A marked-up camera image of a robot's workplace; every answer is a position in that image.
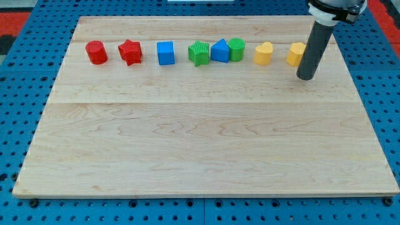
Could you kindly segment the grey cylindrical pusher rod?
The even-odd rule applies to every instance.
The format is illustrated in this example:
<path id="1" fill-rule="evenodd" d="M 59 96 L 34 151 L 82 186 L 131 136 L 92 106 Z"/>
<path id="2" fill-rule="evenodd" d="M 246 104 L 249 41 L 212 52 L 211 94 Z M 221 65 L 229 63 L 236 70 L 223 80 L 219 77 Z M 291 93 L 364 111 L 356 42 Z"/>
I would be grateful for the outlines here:
<path id="1" fill-rule="evenodd" d="M 325 26 L 317 21 L 314 22 L 296 72 L 299 79 L 309 81 L 314 77 L 333 30 L 333 26 Z"/>

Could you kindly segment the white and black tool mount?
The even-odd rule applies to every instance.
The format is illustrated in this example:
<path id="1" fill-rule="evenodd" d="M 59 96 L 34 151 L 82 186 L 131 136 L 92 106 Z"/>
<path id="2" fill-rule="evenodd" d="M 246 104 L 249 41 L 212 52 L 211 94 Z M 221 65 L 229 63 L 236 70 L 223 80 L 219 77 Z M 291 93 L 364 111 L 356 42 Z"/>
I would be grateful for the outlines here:
<path id="1" fill-rule="evenodd" d="M 339 21 L 352 24 L 367 8 L 367 0 L 307 0 L 308 11 L 315 21 L 324 26 L 335 26 Z"/>

